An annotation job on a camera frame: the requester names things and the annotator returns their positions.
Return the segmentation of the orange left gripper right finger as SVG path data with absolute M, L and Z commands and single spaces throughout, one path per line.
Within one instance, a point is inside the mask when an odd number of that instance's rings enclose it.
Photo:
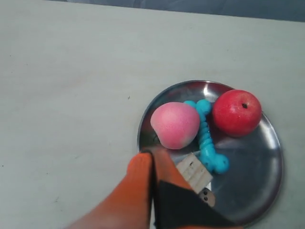
M 166 149 L 156 146 L 151 152 L 157 229 L 241 228 L 204 203 L 177 170 Z

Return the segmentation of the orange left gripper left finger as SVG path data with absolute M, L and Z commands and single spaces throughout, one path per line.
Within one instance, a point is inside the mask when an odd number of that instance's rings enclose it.
M 151 216 L 153 157 L 148 152 L 134 156 L 126 176 L 89 213 L 69 229 L 148 229 Z

